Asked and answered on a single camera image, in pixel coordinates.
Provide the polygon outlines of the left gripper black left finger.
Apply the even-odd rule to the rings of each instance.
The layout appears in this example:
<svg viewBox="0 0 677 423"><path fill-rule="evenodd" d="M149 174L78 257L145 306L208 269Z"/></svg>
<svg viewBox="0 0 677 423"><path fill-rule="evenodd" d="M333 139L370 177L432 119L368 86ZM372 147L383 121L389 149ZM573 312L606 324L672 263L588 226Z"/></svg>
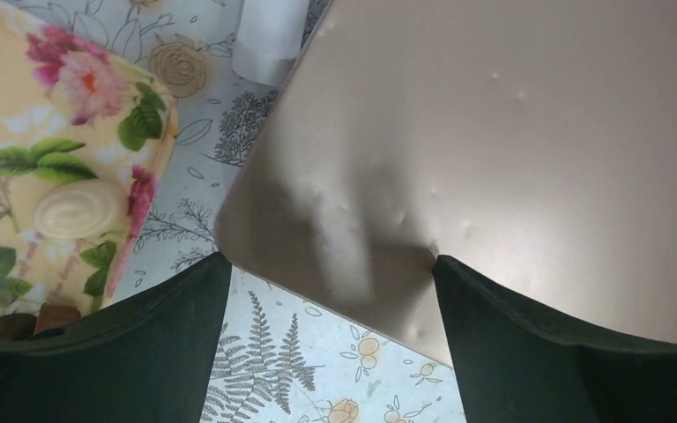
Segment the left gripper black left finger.
<svg viewBox="0 0 677 423"><path fill-rule="evenodd" d="M0 342L0 422L197 422L232 266L220 253L142 293Z"/></svg>

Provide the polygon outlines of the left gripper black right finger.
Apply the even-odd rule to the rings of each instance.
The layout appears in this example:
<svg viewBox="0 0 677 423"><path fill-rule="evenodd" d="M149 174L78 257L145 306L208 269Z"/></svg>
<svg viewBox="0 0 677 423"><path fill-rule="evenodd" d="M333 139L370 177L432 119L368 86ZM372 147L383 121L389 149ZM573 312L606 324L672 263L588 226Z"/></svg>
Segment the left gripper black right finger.
<svg viewBox="0 0 677 423"><path fill-rule="evenodd" d="M677 422L677 345L585 322L452 256L432 270L470 422Z"/></svg>

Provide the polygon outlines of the gold box lid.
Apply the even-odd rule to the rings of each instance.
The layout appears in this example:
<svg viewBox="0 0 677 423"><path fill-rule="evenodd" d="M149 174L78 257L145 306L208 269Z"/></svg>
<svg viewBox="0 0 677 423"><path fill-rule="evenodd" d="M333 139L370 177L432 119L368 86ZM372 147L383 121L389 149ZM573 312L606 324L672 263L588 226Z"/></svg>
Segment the gold box lid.
<svg viewBox="0 0 677 423"><path fill-rule="evenodd" d="M677 344L677 1L331 2L216 239L443 364L444 255Z"/></svg>

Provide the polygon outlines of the floral yellow tray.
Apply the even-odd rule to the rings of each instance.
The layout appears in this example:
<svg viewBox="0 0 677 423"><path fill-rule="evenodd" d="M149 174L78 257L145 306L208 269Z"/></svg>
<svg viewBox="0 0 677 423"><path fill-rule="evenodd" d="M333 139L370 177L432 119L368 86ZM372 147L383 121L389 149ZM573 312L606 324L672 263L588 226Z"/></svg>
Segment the floral yellow tray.
<svg viewBox="0 0 677 423"><path fill-rule="evenodd" d="M0 1L0 317L111 303L176 124L156 75Z"/></svg>

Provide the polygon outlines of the white pole base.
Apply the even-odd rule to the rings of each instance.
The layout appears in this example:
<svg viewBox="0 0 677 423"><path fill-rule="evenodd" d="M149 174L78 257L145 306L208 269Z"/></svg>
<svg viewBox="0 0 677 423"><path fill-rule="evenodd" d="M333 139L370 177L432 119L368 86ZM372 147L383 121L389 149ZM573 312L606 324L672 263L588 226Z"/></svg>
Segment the white pole base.
<svg viewBox="0 0 677 423"><path fill-rule="evenodd" d="M232 68L261 85L282 86L301 53L309 0L244 0Z"/></svg>

